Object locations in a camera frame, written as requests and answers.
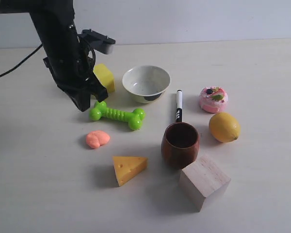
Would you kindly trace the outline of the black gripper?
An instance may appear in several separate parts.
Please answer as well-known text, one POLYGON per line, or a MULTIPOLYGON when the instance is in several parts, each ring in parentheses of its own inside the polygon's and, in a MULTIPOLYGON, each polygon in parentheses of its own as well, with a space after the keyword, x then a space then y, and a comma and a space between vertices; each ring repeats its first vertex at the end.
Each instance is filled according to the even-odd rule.
POLYGON ((102 102, 109 96, 106 87, 93 73, 96 63, 94 52, 92 56, 88 56, 88 52, 75 54, 48 52, 44 63, 57 86, 69 94, 70 99, 81 112, 90 108, 90 98, 102 102))

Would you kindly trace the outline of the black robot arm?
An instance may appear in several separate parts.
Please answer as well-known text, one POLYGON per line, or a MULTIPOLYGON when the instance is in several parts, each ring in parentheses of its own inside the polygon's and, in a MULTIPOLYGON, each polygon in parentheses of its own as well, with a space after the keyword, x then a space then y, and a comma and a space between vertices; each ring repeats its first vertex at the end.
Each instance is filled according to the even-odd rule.
POLYGON ((29 13, 39 35, 50 70, 59 89, 82 112, 90 107, 90 97, 99 102, 107 89, 93 73, 96 50, 109 54, 115 40, 90 29, 77 33, 71 0, 0 0, 0 14, 29 13))

